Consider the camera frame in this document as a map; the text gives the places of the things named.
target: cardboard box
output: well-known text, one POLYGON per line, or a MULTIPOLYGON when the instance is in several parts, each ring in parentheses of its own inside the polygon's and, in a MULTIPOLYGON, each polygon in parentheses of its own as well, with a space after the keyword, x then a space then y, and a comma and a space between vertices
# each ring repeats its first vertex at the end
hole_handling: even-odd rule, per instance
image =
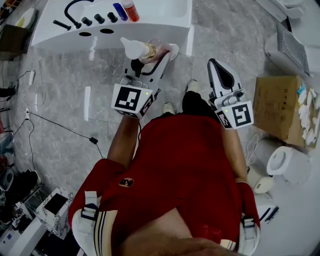
MULTIPOLYGON (((254 125, 288 144, 315 148, 315 143, 306 145, 302 137, 304 130, 299 118, 297 93, 302 84, 298 75, 258 77, 253 102, 254 125)), ((314 129, 313 104, 310 113, 314 129)))

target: orange bottle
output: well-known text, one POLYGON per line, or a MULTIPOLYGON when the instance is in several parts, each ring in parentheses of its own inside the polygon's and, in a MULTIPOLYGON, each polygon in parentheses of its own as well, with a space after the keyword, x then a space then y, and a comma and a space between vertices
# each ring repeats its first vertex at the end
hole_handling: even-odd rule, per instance
POLYGON ((137 22, 140 19, 136 6, 132 0, 122 0, 122 6, 132 22, 137 22))

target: bottle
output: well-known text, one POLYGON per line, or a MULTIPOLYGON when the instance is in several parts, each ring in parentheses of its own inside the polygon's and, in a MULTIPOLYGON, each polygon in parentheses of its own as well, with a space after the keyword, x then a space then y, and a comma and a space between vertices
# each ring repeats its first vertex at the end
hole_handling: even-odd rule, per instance
POLYGON ((125 55, 131 60, 139 59, 143 64, 157 62, 170 49, 167 43, 163 43, 156 38, 151 39, 147 43, 128 40, 124 37, 121 37, 120 40, 124 45, 125 55))
POLYGON ((127 16, 125 10, 122 8, 120 3, 115 2, 113 4, 113 7, 115 8, 117 13, 119 14, 119 17, 121 18, 121 20, 126 21, 128 19, 128 16, 127 16))
POLYGON ((140 19, 136 6, 132 0, 122 0, 122 6, 132 22, 137 22, 140 19))

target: white sneaker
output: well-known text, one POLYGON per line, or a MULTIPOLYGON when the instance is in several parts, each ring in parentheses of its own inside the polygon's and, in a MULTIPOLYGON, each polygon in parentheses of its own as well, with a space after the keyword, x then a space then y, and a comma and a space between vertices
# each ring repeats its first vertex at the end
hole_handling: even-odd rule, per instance
POLYGON ((187 87, 186 87, 186 91, 187 92, 191 91, 191 92, 197 93, 199 91, 199 83, 198 83, 198 81, 197 80, 191 80, 188 83, 187 87))
POLYGON ((175 109, 174 109, 174 106, 172 106, 172 104, 171 103, 166 103, 166 104, 164 104, 163 105, 163 108, 162 108, 162 113, 164 114, 164 113, 167 113, 167 112, 169 112, 169 113, 171 113, 171 114, 173 114, 173 115, 175 115, 176 113, 175 113, 175 109))

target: faucet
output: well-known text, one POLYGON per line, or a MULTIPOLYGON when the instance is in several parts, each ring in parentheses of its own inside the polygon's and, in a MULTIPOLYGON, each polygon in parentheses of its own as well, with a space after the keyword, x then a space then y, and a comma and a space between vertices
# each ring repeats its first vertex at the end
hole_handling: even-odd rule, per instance
POLYGON ((77 3, 77 2, 80 2, 80 1, 89 1, 89 2, 93 3, 94 0, 73 0, 73 1, 70 2, 70 3, 66 6, 66 8, 64 9, 64 15, 75 25, 75 27, 76 27, 77 29, 80 29, 81 23, 75 21, 75 19, 72 18, 71 15, 68 13, 68 10, 69 10, 69 8, 70 8, 73 4, 75 4, 75 3, 77 3))

